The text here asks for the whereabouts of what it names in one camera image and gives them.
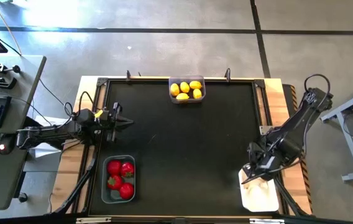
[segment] gray floor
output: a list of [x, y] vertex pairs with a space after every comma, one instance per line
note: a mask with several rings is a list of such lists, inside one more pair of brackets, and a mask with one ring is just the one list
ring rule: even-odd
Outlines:
[[[249, 0], [14, 2], [0, 5], [10, 26], [254, 28]], [[256, 0], [256, 5], [262, 29], [353, 30], [353, 0]], [[23, 54], [47, 56], [42, 80], [62, 101], [75, 100], [82, 75], [124, 75], [127, 69], [142, 75], [221, 77], [230, 67], [233, 77], [264, 77], [254, 34], [14, 35]], [[13, 44], [7, 32], [0, 32], [0, 37]], [[264, 44], [272, 78], [296, 86], [298, 98], [303, 80], [313, 73], [330, 79], [334, 107], [353, 96], [353, 35], [264, 35]], [[310, 85], [326, 87], [320, 79]], [[46, 116], [65, 117], [61, 105], [42, 86], [37, 89], [35, 106]], [[311, 128], [307, 163], [314, 214], [353, 221], [353, 182], [341, 180], [341, 175], [353, 172], [353, 159], [341, 129], [333, 122], [318, 121]], [[56, 162], [48, 162], [49, 168], [43, 161], [38, 164], [38, 171], [56, 166]], [[0, 217], [45, 213], [54, 180], [53, 172], [30, 172], [23, 191], [32, 200], [25, 204], [13, 201], [9, 209], [0, 211]]]

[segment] lemon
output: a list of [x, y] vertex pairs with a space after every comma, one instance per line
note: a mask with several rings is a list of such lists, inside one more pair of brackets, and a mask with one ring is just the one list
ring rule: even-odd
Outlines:
[[180, 93], [178, 96], [176, 96], [177, 100], [187, 100], [189, 99], [189, 96], [186, 93]]
[[201, 83], [199, 81], [192, 81], [189, 83], [190, 88], [192, 89], [200, 89]]
[[178, 94], [179, 94], [179, 86], [178, 86], [178, 84], [174, 83], [174, 84], [171, 85], [170, 93], [173, 96], [178, 96]]
[[194, 99], [198, 99], [198, 98], [201, 98], [202, 95], [201, 95], [201, 91], [199, 89], [195, 89], [193, 90], [193, 98]]
[[181, 82], [181, 90], [184, 93], [189, 93], [189, 85], [186, 82]]

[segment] clear plastic container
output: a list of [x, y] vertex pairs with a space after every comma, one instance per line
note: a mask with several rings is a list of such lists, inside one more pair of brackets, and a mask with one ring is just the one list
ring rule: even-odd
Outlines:
[[[180, 86], [181, 82], [187, 82], [187, 84], [189, 84], [192, 81], [199, 81], [201, 83], [201, 97], [198, 99], [194, 99], [193, 98], [193, 90], [190, 89], [188, 95], [189, 95], [189, 99], [187, 100], [177, 100], [175, 98], [175, 96], [171, 95], [171, 85], [176, 83], [178, 84], [178, 86]], [[201, 75], [192, 75], [192, 76], [180, 76], [180, 77], [170, 77], [168, 79], [168, 94], [170, 95], [171, 101], [172, 103], [200, 103], [203, 98], [206, 96], [206, 85], [204, 83], [204, 77], [202, 77]]]
[[[107, 166], [108, 166], [108, 163], [112, 160], [119, 160], [119, 161], [121, 161], [121, 164], [124, 162], [130, 162], [130, 163], [132, 163], [132, 165], [134, 165], [134, 176], [133, 177], [121, 177], [124, 183], [130, 183], [134, 186], [134, 194], [128, 200], [122, 199], [120, 197], [120, 193], [118, 190], [111, 190], [108, 188], [107, 182], [108, 182], [108, 178], [110, 177], [110, 174], [108, 174]], [[107, 159], [105, 159], [103, 162], [103, 173], [102, 173], [102, 201], [104, 203], [130, 202], [135, 197], [135, 193], [136, 193], [135, 176], [136, 176], [135, 159], [132, 156], [130, 156], [130, 155], [110, 156]]]

